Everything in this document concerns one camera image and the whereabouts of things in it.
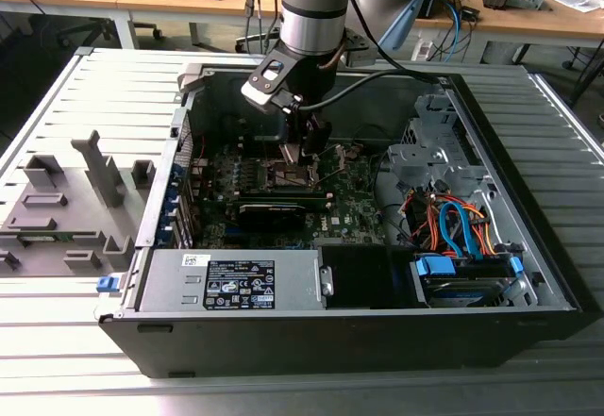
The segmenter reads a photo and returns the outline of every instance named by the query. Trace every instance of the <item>metal grid platform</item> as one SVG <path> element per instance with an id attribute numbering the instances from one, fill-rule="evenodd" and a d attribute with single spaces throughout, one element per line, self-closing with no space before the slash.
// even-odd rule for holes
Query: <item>metal grid platform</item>
<path id="1" fill-rule="evenodd" d="M 0 218 L 26 183 L 20 166 L 52 152 L 82 167 L 69 146 L 96 128 L 118 166 L 157 164 L 182 63 L 217 55 L 94 50 L 68 64 L 0 159 Z M 221 55 L 233 63 L 259 59 Z M 604 153 L 539 77 L 518 67 L 436 66 L 459 73 L 604 305 Z M 151 380 L 96 326 L 95 278 L 0 280 L 0 399 L 20 414 L 602 414 L 604 322 L 567 341 L 542 342 L 487 370 L 330 376 Z M 485 333 L 485 342 L 489 341 Z M 68 399 L 69 395 L 87 399 Z"/>

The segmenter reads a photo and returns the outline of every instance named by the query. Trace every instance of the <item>power supply label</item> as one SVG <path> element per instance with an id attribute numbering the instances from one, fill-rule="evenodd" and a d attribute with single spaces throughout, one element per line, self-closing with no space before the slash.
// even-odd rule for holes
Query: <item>power supply label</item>
<path id="1" fill-rule="evenodd" d="M 274 309 L 275 262 L 272 260 L 211 260 L 204 308 Z"/>

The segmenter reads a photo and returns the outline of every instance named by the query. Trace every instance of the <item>motherboard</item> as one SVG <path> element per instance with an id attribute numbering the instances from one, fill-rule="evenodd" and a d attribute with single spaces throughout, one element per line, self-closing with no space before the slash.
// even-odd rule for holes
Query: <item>motherboard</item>
<path id="1" fill-rule="evenodd" d="M 383 244 L 370 189 L 372 157 L 332 144 L 304 166 L 278 149 L 224 147 L 198 168 L 195 194 L 204 249 L 313 249 Z"/>

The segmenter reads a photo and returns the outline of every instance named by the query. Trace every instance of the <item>blue cable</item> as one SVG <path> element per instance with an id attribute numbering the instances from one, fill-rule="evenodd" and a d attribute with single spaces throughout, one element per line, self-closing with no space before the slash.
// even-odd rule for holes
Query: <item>blue cable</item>
<path id="1" fill-rule="evenodd" d="M 478 249 L 476 242 L 472 237 L 472 228 L 470 227 L 470 219 L 468 218 L 468 214 L 465 212 L 459 202 L 447 202 L 441 207 L 438 224 L 441 228 L 441 235 L 443 236 L 443 239 L 447 242 L 449 246 L 451 246 L 451 248 L 453 248 L 458 258 L 463 257 L 463 252 L 461 251 L 461 248 L 451 239 L 449 233 L 446 231 L 446 211 L 449 207 L 453 207 L 456 211 L 460 213 L 461 227 L 463 229 L 463 238 L 465 239 L 465 247 L 468 249 L 468 253 L 477 259 L 482 259 L 482 253 L 480 253 L 480 250 Z"/>
<path id="2" fill-rule="evenodd" d="M 449 50 L 449 54 L 445 58 L 445 62 L 449 62 L 449 60 L 453 56 L 453 53 L 455 53 L 455 49 L 457 48 L 457 43 L 460 39 L 461 22 L 460 22 L 460 17 L 458 15 L 457 11 L 451 5 L 451 3 L 445 2 L 445 4 L 451 9 L 451 12 L 453 13 L 453 19 L 455 20 L 455 40 L 453 41 L 453 46 Z"/>

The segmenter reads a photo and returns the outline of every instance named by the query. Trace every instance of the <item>sticker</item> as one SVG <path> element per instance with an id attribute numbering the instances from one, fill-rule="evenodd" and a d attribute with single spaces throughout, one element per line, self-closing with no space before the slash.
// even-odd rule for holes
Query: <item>sticker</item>
<path id="1" fill-rule="evenodd" d="M 57 241 L 57 239 L 55 239 L 54 237 L 46 237 L 42 235 L 40 235 L 39 237 L 20 237 L 19 240 L 29 241 L 31 243 L 36 241 Z"/>
<path id="2" fill-rule="evenodd" d="M 185 254 L 182 256 L 183 267 L 207 267 L 211 256 L 209 254 Z"/>
<path id="3" fill-rule="evenodd" d="M 208 265 L 204 308 L 208 310 L 275 308 L 274 261 L 210 260 L 208 255 L 201 257 Z"/>

